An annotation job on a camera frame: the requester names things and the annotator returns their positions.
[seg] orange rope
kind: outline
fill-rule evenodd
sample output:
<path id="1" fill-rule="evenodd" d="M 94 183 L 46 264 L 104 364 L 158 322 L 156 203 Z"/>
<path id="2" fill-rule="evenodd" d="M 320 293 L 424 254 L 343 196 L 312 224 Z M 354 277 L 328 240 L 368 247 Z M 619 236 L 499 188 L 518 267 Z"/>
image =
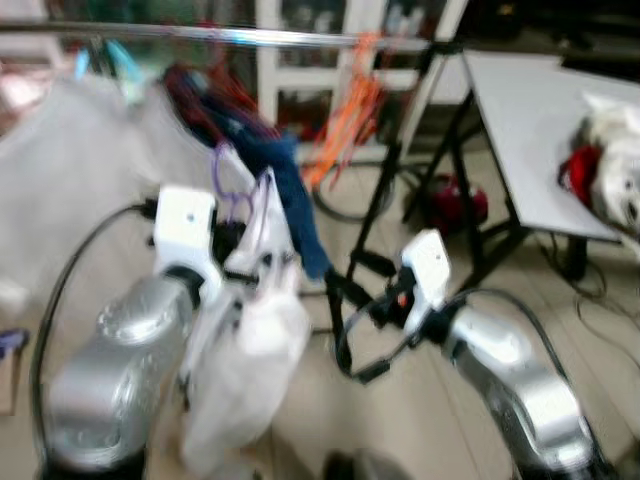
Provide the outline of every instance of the orange rope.
<path id="1" fill-rule="evenodd" d="M 346 94 L 318 133 L 311 153 L 313 165 L 305 170 L 305 178 L 313 187 L 322 181 L 337 161 L 340 160 L 339 171 L 348 165 L 354 146 L 372 130 L 372 116 L 382 94 L 382 85 L 374 78 L 369 66 L 378 38 L 377 34 L 363 34 L 354 49 Z"/>

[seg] red cloth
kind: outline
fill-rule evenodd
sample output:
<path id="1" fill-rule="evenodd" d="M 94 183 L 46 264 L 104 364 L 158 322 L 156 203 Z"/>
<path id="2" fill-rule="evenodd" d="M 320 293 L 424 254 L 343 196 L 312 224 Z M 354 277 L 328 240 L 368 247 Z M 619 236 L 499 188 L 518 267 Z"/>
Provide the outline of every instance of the red cloth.
<path id="1" fill-rule="evenodd" d="M 598 173 L 601 155 L 598 147 L 585 145 L 573 152 L 566 165 L 569 187 L 587 207 L 591 207 L 591 184 Z"/>

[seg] metal rod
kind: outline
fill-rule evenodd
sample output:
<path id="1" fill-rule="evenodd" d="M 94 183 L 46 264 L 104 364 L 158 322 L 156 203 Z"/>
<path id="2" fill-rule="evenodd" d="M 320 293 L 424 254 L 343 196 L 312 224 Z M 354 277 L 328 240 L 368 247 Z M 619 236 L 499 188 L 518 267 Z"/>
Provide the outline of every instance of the metal rod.
<path id="1" fill-rule="evenodd" d="M 58 34 L 70 38 L 87 38 L 100 35 L 106 38 L 129 40 L 157 37 L 180 38 L 259 47 L 353 48 L 360 40 L 358 35 L 289 32 L 256 28 L 214 28 L 98 22 L 34 22 L 29 20 L 0 22 L 0 34 L 3 33 Z M 379 50 L 393 48 L 395 52 L 418 54 L 428 45 L 430 45 L 430 42 L 422 39 L 387 37 L 380 38 L 376 48 Z"/>

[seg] white bag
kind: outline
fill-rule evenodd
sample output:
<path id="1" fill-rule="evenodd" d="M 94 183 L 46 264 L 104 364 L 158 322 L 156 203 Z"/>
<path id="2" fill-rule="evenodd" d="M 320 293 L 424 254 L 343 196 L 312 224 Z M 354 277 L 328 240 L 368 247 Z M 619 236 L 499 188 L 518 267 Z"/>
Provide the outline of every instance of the white bag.
<path id="1" fill-rule="evenodd" d="M 188 397 L 181 454 L 205 477 L 228 466 L 231 450 L 256 440 L 269 427 L 310 336 L 310 321 L 297 297 L 300 270 L 272 172 L 259 182 L 254 215 L 225 267 L 258 274 L 250 292 L 228 285 L 220 295 L 218 325 L 199 351 L 189 352 Z"/>

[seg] red object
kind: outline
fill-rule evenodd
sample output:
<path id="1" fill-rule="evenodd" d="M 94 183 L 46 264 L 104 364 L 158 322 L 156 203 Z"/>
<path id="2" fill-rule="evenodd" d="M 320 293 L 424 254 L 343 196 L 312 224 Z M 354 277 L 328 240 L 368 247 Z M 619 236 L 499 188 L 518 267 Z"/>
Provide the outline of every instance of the red object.
<path id="1" fill-rule="evenodd" d="M 565 165 L 569 188 L 587 207 L 591 207 L 591 184 L 598 173 L 601 155 L 598 147 L 586 145 L 573 152 Z"/>
<path id="2" fill-rule="evenodd" d="M 469 192 L 475 213 L 476 224 L 489 216 L 487 194 L 472 186 Z M 437 175 L 421 202 L 427 225 L 437 228 L 444 237 L 459 232 L 465 227 L 464 211 L 458 179 L 453 175 Z"/>

